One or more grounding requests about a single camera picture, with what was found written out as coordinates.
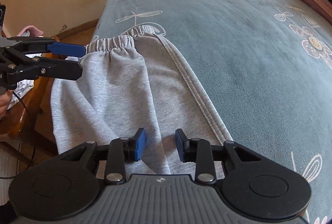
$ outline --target wooden floor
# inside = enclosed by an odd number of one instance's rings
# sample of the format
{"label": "wooden floor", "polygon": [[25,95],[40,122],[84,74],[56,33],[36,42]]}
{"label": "wooden floor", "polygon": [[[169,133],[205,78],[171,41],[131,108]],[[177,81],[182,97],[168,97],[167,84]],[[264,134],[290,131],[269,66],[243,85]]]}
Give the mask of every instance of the wooden floor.
{"label": "wooden floor", "polygon": [[[90,43],[92,39],[93,32],[95,28],[90,28],[84,30],[80,33],[71,35],[65,39],[62,39],[61,42],[63,43],[70,43],[70,44],[80,44],[80,45],[87,45]],[[50,108],[50,97],[51,97],[51,89],[52,89],[53,80],[51,80],[47,86],[44,98],[41,102],[41,108],[43,110],[42,114],[38,115],[37,122],[36,122],[36,130],[42,134],[43,136],[47,137],[48,139],[55,141],[53,136],[53,124],[52,124],[52,116],[51,116],[51,108]],[[22,144],[21,152],[31,158],[33,148],[28,144]],[[42,153],[39,150],[36,150],[34,156],[35,163],[41,163],[49,159],[49,156]],[[19,170],[23,171],[26,169],[26,165],[24,163],[20,163]]]}

